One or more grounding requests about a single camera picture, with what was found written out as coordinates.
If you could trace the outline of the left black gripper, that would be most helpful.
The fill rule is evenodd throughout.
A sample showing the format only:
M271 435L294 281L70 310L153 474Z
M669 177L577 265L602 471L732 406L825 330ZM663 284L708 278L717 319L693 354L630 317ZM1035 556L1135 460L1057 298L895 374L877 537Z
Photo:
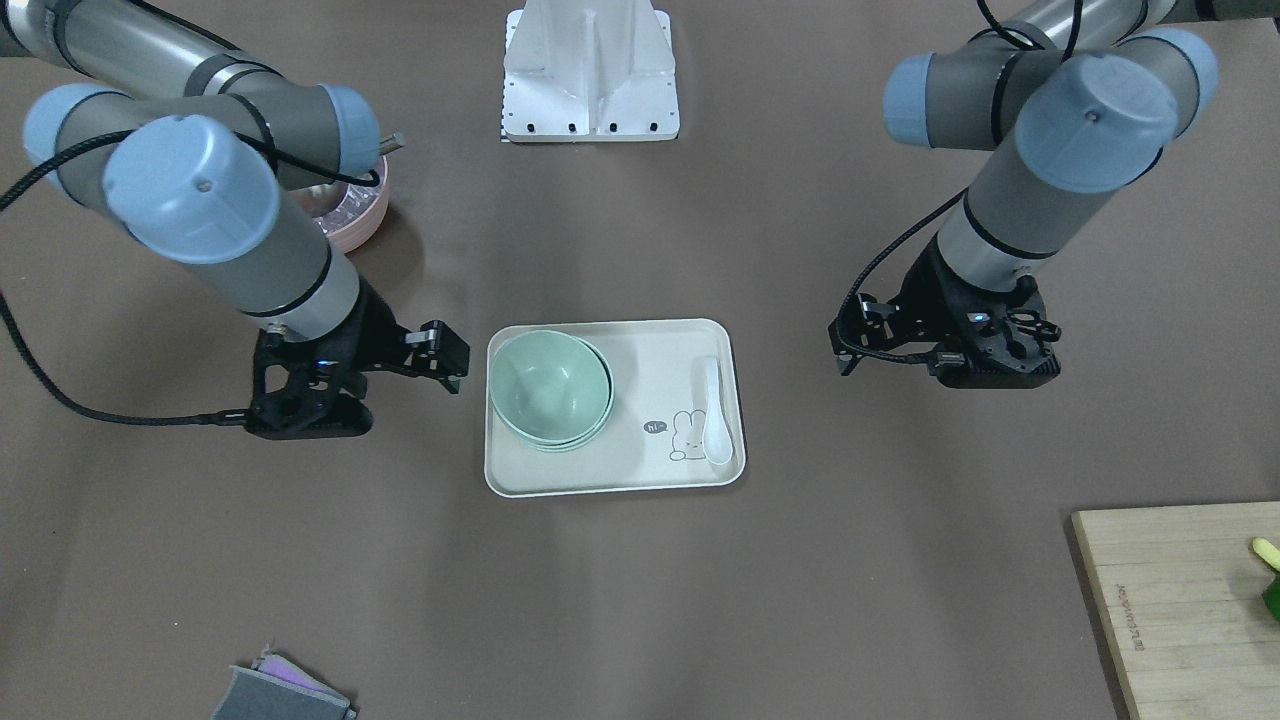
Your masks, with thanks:
M855 347L887 354L927 343L925 369L955 389L1030 389L1056 379L1061 333L1033 275L1021 275L1010 291L983 290L946 264L937 241L913 263L895 297L881 304L855 293L828 325L841 377L863 360Z

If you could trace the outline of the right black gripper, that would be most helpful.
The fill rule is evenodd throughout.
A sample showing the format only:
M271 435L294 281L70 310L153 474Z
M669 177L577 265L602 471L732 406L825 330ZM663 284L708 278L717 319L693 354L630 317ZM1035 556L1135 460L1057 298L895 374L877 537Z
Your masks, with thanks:
M443 320L408 332L361 279L355 306L334 331L298 342L260 331L252 359L244 429L265 439L325 439L372 428L364 404L370 372L430 375L457 395L468 375L470 346Z

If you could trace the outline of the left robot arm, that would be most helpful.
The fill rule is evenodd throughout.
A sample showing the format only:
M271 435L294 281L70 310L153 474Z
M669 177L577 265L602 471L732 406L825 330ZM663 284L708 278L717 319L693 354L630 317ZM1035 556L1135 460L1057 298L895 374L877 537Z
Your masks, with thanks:
M842 375L874 359L957 389L1030 389L1061 372L1037 275L1201 118L1219 60L1166 29L1170 1L1038 1L954 53L902 60L882 99L905 145L978 150L966 188L887 301L861 272L828 328Z

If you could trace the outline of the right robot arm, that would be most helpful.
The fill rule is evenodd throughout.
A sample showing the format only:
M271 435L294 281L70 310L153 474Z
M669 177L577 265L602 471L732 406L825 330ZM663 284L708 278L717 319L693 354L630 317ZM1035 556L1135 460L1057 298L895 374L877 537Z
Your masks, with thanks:
M72 400L4 307L17 352L59 404L128 427L321 439L371 429L370 372L458 392L468 345L444 322L402 327L294 199L320 184L380 187L378 165L394 140L357 91L297 85L146 1L5 1L3 55L82 76L27 113L23 145L33 167L4 192L3 206L50 181L259 329L247 407L128 416Z

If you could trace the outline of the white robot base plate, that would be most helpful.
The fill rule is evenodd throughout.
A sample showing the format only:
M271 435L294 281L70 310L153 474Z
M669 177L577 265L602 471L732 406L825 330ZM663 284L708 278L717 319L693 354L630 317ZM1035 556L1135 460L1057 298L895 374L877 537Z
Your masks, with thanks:
M669 14L649 1L527 1L504 23L500 137L658 142L681 114Z

